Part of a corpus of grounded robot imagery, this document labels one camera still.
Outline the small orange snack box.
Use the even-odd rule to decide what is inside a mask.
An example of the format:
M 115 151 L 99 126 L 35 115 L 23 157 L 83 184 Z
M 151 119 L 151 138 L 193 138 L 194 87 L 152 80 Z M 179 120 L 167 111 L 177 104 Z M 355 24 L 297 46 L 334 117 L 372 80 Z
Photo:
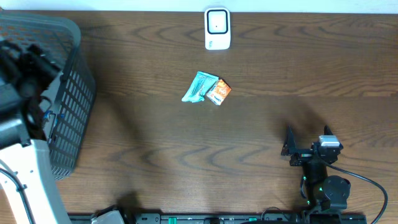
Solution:
M 206 96 L 215 105 L 221 105 L 227 95 L 230 93 L 231 87 L 223 80 L 219 79 L 207 92 Z

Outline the teal snack packet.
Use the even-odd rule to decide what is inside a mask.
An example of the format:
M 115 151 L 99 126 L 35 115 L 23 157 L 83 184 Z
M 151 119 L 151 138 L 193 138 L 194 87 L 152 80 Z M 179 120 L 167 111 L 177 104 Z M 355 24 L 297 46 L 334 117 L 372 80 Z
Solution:
M 206 93 L 218 80 L 217 76 L 205 72 L 197 72 L 182 101 L 191 103 L 204 101 Z

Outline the blue Oreo cookie pack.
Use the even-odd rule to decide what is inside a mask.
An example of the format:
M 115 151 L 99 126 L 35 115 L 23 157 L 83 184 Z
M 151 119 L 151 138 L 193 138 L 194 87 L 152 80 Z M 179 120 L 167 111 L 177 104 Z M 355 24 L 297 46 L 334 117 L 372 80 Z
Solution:
M 63 119 L 65 115 L 63 113 L 54 113 L 52 110 L 47 110 L 44 113 L 44 120 L 49 121 L 53 118 L 53 121 L 58 121 L 59 119 Z

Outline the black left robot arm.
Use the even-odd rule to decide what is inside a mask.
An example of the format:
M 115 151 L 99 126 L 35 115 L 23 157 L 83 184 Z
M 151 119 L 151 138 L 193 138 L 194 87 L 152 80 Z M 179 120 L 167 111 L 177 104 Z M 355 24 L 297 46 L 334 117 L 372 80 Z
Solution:
M 64 64 L 38 45 L 1 42 L 1 187 L 18 223 L 128 223 L 118 207 L 69 215 L 55 184 L 74 170 L 95 99 L 72 50 Z

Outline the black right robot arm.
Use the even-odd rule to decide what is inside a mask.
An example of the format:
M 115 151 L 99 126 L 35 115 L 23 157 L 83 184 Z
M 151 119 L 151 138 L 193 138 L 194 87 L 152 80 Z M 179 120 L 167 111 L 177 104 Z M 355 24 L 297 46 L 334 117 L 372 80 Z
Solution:
M 341 213 L 347 208 L 351 184 L 337 175 L 328 175 L 327 167 L 338 160 L 343 145 L 328 126 L 310 148 L 298 148 L 292 128 L 288 127 L 281 154 L 289 156 L 291 166 L 303 169 L 302 182 L 308 210 L 302 213 L 304 223 L 320 221 L 321 216 L 333 223 L 341 223 Z

